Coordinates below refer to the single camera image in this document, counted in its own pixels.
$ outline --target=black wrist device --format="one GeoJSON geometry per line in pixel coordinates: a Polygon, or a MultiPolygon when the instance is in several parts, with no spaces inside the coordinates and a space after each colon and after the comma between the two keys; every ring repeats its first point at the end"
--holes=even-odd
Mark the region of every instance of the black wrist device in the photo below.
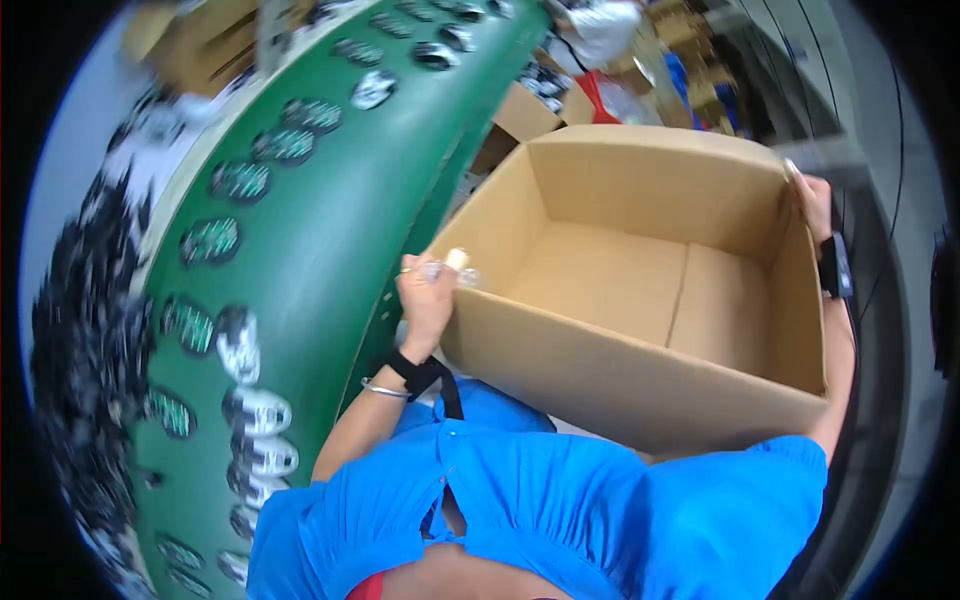
{"type": "Polygon", "coordinates": [[[820,252],[821,258],[817,264],[817,270],[820,272],[820,287],[834,298],[851,297],[853,277],[843,236],[835,231],[820,245],[820,252]]]}
{"type": "Polygon", "coordinates": [[[408,402],[416,400],[433,385],[434,381],[441,379],[440,394],[444,398],[444,414],[448,419],[463,419],[464,413],[460,406],[457,382],[444,363],[430,356],[419,365],[415,365],[395,349],[387,356],[386,364],[406,380],[407,392],[410,393],[408,402]]]}

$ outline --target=bangle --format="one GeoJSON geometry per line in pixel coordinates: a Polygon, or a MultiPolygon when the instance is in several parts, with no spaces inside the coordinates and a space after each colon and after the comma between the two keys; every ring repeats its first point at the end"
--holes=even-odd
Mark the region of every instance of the bangle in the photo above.
{"type": "Polygon", "coordinates": [[[363,379],[361,379],[360,385],[367,388],[371,392],[377,392],[378,394],[382,394],[384,396],[408,398],[413,395],[410,392],[395,392],[394,390],[388,390],[387,388],[381,388],[375,385],[371,385],[369,377],[364,377],[363,379]]]}

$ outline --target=person's left hand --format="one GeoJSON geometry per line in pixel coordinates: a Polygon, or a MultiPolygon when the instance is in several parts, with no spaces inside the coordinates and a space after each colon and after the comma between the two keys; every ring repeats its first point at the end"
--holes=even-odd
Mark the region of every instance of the person's left hand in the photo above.
{"type": "Polygon", "coordinates": [[[440,337],[453,314],[457,272],[443,265],[437,279],[427,281],[420,275],[420,265],[433,260],[436,259],[427,252],[420,256],[404,254],[405,272],[396,279],[400,304],[408,323],[407,337],[400,353],[415,365],[426,360],[440,345],[440,337]]]}

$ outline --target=blue shirt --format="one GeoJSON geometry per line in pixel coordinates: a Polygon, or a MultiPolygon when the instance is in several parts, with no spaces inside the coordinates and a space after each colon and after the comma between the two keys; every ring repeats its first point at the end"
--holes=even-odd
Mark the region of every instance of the blue shirt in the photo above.
{"type": "Polygon", "coordinates": [[[389,442],[328,483],[267,501],[248,598],[345,598],[424,547],[456,542],[578,599],[754,600],[820,518],[826,455],[808,438],[647,467],[618,444],[557,434],[482,382],[458,383],[464,420],[444,419],[441,401],[410,404],[389,442]],[[441,517],[446,486],[467,523],[461,538],[441,517]]]}

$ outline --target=green surface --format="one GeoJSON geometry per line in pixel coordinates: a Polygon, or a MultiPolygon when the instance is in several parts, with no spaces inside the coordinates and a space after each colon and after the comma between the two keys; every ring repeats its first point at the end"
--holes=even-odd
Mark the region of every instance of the green surface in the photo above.
{"type": "MultiPolygon", "coordinates": [[[[477,52],[460,54],[460,66],[437,72],[413,63],[410,50],[417,41],[436,39],[437,27],[452,17],[424,6],[436,21],[420,23],[392,2],[381,2],[282,73],[201,169],[147,281],[158,306],[186,293],[211,315],[232,303],[246,304],[256,315],[262,368],[255,387],[293,405],[293,425],[283,434],[300,451],[299,470],[286,478],[292,486],[308,484],[345,398],[356,394],[373,358],[390,346],[400,316],[393,280],[400,255],[429,244],[510,82],[546,29],[546,15],[533,0],[516,2],[512,20],[488,14],[481,23],[462,23],[473,33],[477,52]],[[416,32],[395,39],[369,27],[370,16],[381,11],[416,32]],[[343,36],[382,48],[379,66],[398,74],[397,92],[380,107],[361,111],[349,103],[367,69],[331,56],[333,42],[343,36]],[[257,204],[239,207],[211,198],[213,166],[248,159],[253,138],[279,124],[284,103],[302,97],[342,107],[343,125],[318,137],[302,166],[271,163],[272,189],[257,204]],[[222,266],[184,269],[180,236],[214,217],[238,220],[243,240],[236,255],[222,266]]],[[[152,491],[134,481],[136,530],[157,593],[196,597],[166,575],[156,542],[169,534],[204,557],[204,566],[192,574],[214,597],[242,597],[216,566],[221,550],[250,552],[228,522],[237,497],[227,486],[231,432],[220,404],[234,383],[216,352],[189,356],[170,336],[160,336],[149,376],[182,398],[197,419],[188,441],[169,438],[155,422],[133,432],[136,463],[166,476],[152,491]]]]}

